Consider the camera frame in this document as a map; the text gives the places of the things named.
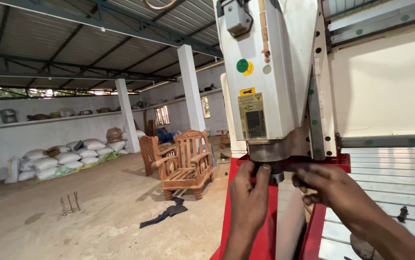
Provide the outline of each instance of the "red machine frame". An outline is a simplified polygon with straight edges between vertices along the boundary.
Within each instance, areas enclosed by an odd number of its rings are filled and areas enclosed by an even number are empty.
[[[239,165],[249,161],[249,155],[241,158],[232,158],[230,165],[230,174],[228,185],[235,176]],[[350,155],[337,154],[336,157],[327,157],[324,161],[313,161],[310,157],[292,156],[283,161],[283,163],[319,163],[342,168],[345,172],[350,173]],[[263,227],[257,233],[254,244],[252,245],[252,260],[274,260],[276,253],[276,224],[278,210],[278,186],[268,186],[268,213]],[[313,208],[312,215],[305,232],[303,244],[300,250],[299,260],[319,260],[321,235],[323,233],[324,217],[326,206],[318,204]],[[217,251],[212,255],[211,260],[222,259],[225,252],[227,238],[230,232],[230,192],[227,190],[225,203],[225,214],[223,216],[222,239]]]

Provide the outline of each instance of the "yellow circle sticker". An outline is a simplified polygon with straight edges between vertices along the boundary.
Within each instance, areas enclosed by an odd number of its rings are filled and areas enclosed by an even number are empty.
[[[243,75],[249,76],[250,74],[252,74],[253,71],[254,65],[252,64],[252,62],[248,62],[248,69],[245,72],[243,72]]]

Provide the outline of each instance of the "black cloth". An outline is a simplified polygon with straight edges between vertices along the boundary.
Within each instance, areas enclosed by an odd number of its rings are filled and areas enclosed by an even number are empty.
[[[140,228],[144,228],[149,225],[157,224],[164,219],[166,219],[168,216],[174,216],[179,213],[185,212],[188,209],[183,205],[183,202],[185,201],[183,198],[177,198],[172,197],[170,200],[175,201],[176,205],[169,206],[162,214],[160,214],[157,218],[154,218],[152,220],[148,220],[145,222],[140,223]]]

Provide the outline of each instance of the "window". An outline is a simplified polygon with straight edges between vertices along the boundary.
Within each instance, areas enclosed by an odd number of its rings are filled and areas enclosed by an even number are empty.
[[[158,121],[158,125],[169,124],[169,115],[167,113],[166,105],[160,108],[156,108],[154,112],[156,113],[156,120]]]
[[[203,107],[204,118],[210,118],[211,112],[209,111],[209,103],[207,103],[207,97],[201,97],[201,106]]]

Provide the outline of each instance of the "green sticker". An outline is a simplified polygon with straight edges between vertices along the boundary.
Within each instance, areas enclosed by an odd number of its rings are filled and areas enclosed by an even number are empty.
[[[239,60],[238,63],[236,64],[236,69],[241,73],[248,70],[248,67],[249,67],[248,61],[246,61],[245,59]]]

